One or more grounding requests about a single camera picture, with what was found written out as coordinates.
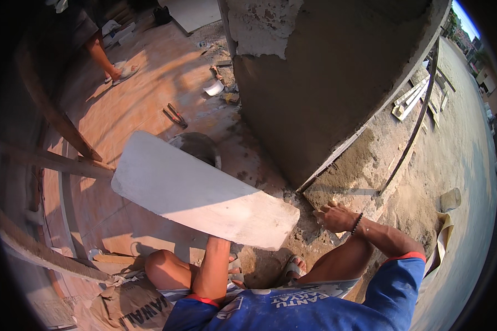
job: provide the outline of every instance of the road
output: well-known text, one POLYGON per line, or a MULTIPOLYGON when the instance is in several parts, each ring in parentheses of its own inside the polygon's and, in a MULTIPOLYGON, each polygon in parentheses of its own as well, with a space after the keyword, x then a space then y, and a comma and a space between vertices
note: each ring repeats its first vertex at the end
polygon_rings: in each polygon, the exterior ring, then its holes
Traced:
POLYGON ((457 92, 448 88, 450 96, 442 113, 441 130, 424 137, 422 150, 442 154, 441 163, 449 164, 450 169, 439 169, 438 178, 433 176, 432 180, 443 181, 446 189, 459 187, 462 204, 450 212, 455 227, 447 253, 434 283, 416 305, 411 330, 451 327, 479 278, 495 220, 497 175, 493 140, 477 83, 455 48, 440 39, 438 65, 457 92))

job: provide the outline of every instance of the leg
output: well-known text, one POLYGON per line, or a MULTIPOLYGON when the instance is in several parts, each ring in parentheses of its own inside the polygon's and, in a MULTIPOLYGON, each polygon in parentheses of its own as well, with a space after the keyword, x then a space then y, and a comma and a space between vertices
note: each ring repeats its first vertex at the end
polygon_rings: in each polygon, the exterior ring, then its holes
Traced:
POLYGON ((374 246, 359 236, 351 236, 341 246, 322 256, 298 283, 349 280, 362 276, 374 246))
POLYGON ((85 47, 90 53, 90 56, 92 56, 92 58, 94 59, 94 61, 96 61, 96 63, 99 64, 99 66, 103 68, 103 70, 105 70, 112 77, 114 81, 116 81, 121 76, 121 70, 114 68, 112 63, 110 63, 102 45, 103 45, 103 38, 101 38, 100 32, 94 33, 94 35, 91 36, 90 39, 88 39, 87 42, 85 43, 85 47))
POLYGON ((161 249, 146 259, 146 275, 159 290, 189 289, 199 267, 182 262, 169 250, 161 249))

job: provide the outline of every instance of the pliers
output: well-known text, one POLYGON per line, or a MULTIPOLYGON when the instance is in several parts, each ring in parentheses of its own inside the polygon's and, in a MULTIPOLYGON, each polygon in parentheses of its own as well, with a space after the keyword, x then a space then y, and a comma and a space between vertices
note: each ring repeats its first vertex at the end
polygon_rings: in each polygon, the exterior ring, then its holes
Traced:
POLYGON ((175 124, 179 125, 183 130, 187 128, 187 123, 184 121, 184 118, 179 114, 176 108, 171 104, 167 104, 167 108, 173 113, 173 115, 169 114, 166 109, 162 109, 162 112, 175 124))

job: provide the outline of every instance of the forearm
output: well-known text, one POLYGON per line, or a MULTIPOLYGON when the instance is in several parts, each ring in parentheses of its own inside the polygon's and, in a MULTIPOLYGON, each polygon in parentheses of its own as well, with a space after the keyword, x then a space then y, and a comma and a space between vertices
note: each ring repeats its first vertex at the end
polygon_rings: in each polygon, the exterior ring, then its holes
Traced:
POLYGON ((402 231, 372 222, 363 218, 357 227, 355 236, 362 236, 376 246, 387 257, 397 257, 409 252, 425 255, 424 247, 402 231))
POLYGON ((229 254, 230 241, 212 235, 208 237, 205 258, 193 281, 193 293, 217 303, 225 299, 229 254))

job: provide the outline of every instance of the beaded bracelet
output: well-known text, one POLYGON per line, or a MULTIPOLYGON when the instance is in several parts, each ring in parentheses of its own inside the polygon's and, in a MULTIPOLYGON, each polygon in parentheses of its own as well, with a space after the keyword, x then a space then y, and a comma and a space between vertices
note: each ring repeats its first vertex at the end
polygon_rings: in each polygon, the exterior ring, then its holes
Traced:
POLYGON ((353 227, 353 230, 351 231, 351 235, 355 234, 355 230, 357 230, 357 227, 359 226, 359 222, 361 222, 362 218, 363 218, 363 213, 360 213, 359 217, 357 218, 357 223, 355 223, 355 226, 353 227))

